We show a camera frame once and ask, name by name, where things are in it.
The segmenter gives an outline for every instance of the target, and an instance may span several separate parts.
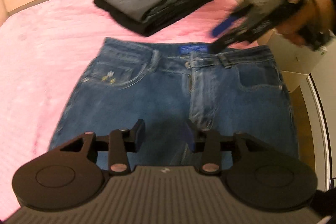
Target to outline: hand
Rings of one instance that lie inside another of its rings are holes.
[[[331,216],[326,216],[324,219],[322,219],[319,223],[317,224],[326,224],[328,221],[331,219]]]
[[[308,22],[315,22],[320,26],[319,31],[332,29],[335,20],[335,7],[332,0],[306,0],[304,6],[292,17],[276,27],[293,44],[303,46],[306,44],[303,37],[297,31]]]

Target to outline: blue denim jeans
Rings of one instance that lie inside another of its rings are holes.
[[[181,138],[191,119],[222,135],[245,132],[298,156],[288,91],[267,46],[209,54],[204,43],[148,44],[107,38],[76,85],[50,148],[93,131],[146,123],[146,141],[129,153],[135,165],[197,164]],[[107,169],[107,152],[97,165]],[[232,165],[223,152],[222,168]]]

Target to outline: pink blanket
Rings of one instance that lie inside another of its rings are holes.
[[[115,23],[92,0],[51,0],[8,18],[0,28],[0,219],[19,207],[13,174],[47,151],[63,107],[104,37],[212,42],[209,31],[235,5],[234,0],[214,0],[147,38]],[[254,46],[242,42],[232,47]]]

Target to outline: stitching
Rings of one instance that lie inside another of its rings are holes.
[[[157,70],[157,68],[159,66],[160,59],[161,59],[160,52],[157,51],[157,50],[154,50],[153,53],[152,53],[150,66],[148,68],[149,72],[154,72],[154,71]]]
[[[214,71],[211,71],[211,75],[212,77],[210,78],[210,83],[211,83],[211,94],[210,94],[210,98],[211,98],[211,104],[212,104],[212,111],[211,111],[211,116],[210,116],[210,121],[209,121],[209,128],[212,128],[213,123],[214,123],[214,119],[218,110],[218,104],[216,104],[217,102],[217,93],[215,90],[215,87],[217,86],[218,83],[218,79],[216,77],[216,73]]]
[[[157,70],[160,70],[160,71],[164,71],[164,72],[170,72],[170,73],[177,73],[177,74],[185,74],[186,73],[186,70],[169,70],[169,69],[162,69],[162,68],[158,68]]]
[[[279,85],[259,84],[253,86],[244,86],[240,81],[239,68],[237,66],[233,66],[232,68],[235,70],[236,77],[238,78],[238,88],[242,91],[253,92],[259,90],[260,88],[276,88],[277,90],[279,90],[279,85],[281,84],[281,82],[279,82]]]
[[[117,60],[117,61],[127,61],[127,62],[132,62],[132,63],[139,63],[139,62],[142,62],[143,61],[143,58],[140,58],[142,57],[143,55],[139,54],[139,55],[133,55],[133,54],[130,54],[127,53],[127,52],[124,52],[124,51],[120,51],[118,49],[109,49],[109,50],[106,50],[106,49],[103,49],[102,52],[99,54],[99,57],[102,58],[102,57],[105,57],[105,58],[108,58],[108,59],[114,59],[114,60]]]
[[[164,56],[163,58],[168,58],[168,59],[189,59],[190,56]]]
[[[60,138],[59,132],[67,124],[67,122],[69,122],[68,119],[67,119],[68,118],[68,113],[69,113],[70,109],[73,107],[74,101],[76,100],[76,98],[77,98],[77,96],[78,96],[78,94],[80,92],[80,87],[83,84],[83,79],[86,78],[90,74],[90,71],[92,71],[92,68],[93,68],[95,60],[96,60],[96,58],[94,58],[91,61],[91,63],[86,68],[85,72],[82,74],[82,76],[78,80],[75,88],[73,89],[73,92],[71,93],[70,98],[69,98],[67,104],[65,105],[63,111],[62,111],[62,116],[61,116],[61,118],[58,121],[57,128],[56,128],[56,130],[53,133],[53,136],[51,138],[51,141],[50,141],[48,149],[55,148],[54,144],[57,143],[57,141]]]
[[[280,71],[278,70],[278,67],[276,66],[275,63],[272,63],[273,68],[275,69],[275,71],[277,72],[278,75],[278,81],[280,83],[280,85],[284,85],[284,82],[282,80],[282,77],[280,76]]]
[[[136,77],[134,77],[133,79],[131,79],[129,81],[121,83],[121,84],[108,84],[108,83],[102,82],[101,80],[98,80],[95,77],[94,74],[88,75],[88,77],[89,77],[88,82],[101,84],[101,85],[106,85],[106,86],[115,87],[115,88],[120,87],[120,88],[124,89],[126,87],[129,87],[129,86],[134,85],[135,83],[139,82],[147,73],[149,73],[149,69],[148,69],[147,65],[143,65],[140,72],[138,73],[138,75]]]
[[[184,150],[183,150],[183,154],[182,154],[182,157],[181,157],[181,160],[180,160],[180,165],[184,164],[185,158],[187,156],[187,152],[188,152],[188,144],[186,143],[184,145]]]
[[[117,39],[112,38],[112,37],[106,37],[104,44],[105,43],[106,44],[112,43],[112,45],[106,45],[108,47],[113,47],[114,46],[113,44],[117,44],[117,45],[121,45],[123,47],[130,47],[132,49],[141,48],[141,49],[146,49],[150,52],[153,51],[150,47],[147,47],[147,46],[141,44],[141,43],[144,43],[144,42],[139,43],[139,42],[132,42],[132,41],[120,41],[120,40],[117,40]]]
[[[272,61],[274,58],[268,58],[268,59],[262,59],[262,60],[242,60],[242,61],[232,61],[230,59],[229,65],[236,65],[236,64],[242,64],[242,63],[261,63],[265,61]]]
[[[218,66],[218,65],[221,65],[221,64],[204,64],[204,65],[192,65],[191,68],[204,68],[204,67],[211,67],[211,66]]]

